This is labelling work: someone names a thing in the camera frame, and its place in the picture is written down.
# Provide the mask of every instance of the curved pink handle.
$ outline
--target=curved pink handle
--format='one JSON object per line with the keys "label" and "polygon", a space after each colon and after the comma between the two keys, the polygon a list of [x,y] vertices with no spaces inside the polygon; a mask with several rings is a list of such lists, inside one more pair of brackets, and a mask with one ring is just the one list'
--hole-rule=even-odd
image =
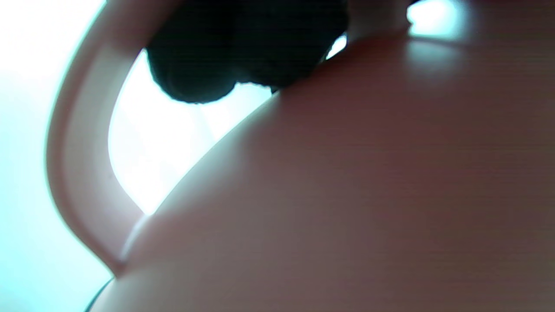
{"label": "curved pink handle", "polygon": [[108,1],[69,67],[52,115],[47,174],[53,200],[75,235],[115,275],[144,214],[114,176],[110,120],[136,57],[181,2]]}

